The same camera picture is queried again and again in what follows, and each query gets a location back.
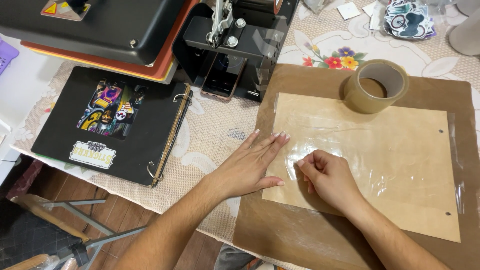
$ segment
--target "hand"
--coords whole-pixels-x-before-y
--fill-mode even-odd
[[[258,134],[259,130],[253,132],[218,169],[202,180],[207,181],[222,200],[285,185],[278,177],[262,176],[280,149],[290,140],[290,136],[285,132],[275,133],[251,147]]]
[[[297,162],[309,182],[309,193],[316,191],[328,204],[347,215],[366,202],[353,178],[348,161],[322,150],[315,150]]]

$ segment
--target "purple basket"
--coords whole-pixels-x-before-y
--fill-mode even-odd
[[[17,57],[20,52],[0,37],[0,75],[7,68],[10,61]]]

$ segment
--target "heat press machine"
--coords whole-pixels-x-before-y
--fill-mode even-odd
[[[0,33],[31,50],[261,102],[299,0],[0,1]]]

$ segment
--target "brown cardboard sheet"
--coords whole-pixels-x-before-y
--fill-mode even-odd
[[[279,64],[257,116],[260,135],[273,129],[278,92],[323,98],[343,98],[343,86],[353,73]],[[477,199],[480,160],[475,130],[475,110],[467,82],[410,77],[408,93],[393,106],[444,110],[455,115],[451,137],[452,167],[458,199],[462,243],[406,231],[452,270],[472,270],[480,265],[480,228]],[[384,269],[363,235],[345,218],[262,199],[261,192],[243,196],[233,244],[263,256],[312,270]]]
[[[263,199],[341,215],[308,185],[296,162],[315,149],[344,157],[363,196],[400,229],[460,242],[446,111],[390,106],[375,114],[344,101],[279,93],[273,132],[291,140],[266,176],[285,186]]]

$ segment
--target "pile of stickers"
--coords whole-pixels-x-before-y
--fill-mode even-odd
[[[416,0],[389,0],[384,29],[390,35],[405,39],[427,39],[437,35],[428,6]]]

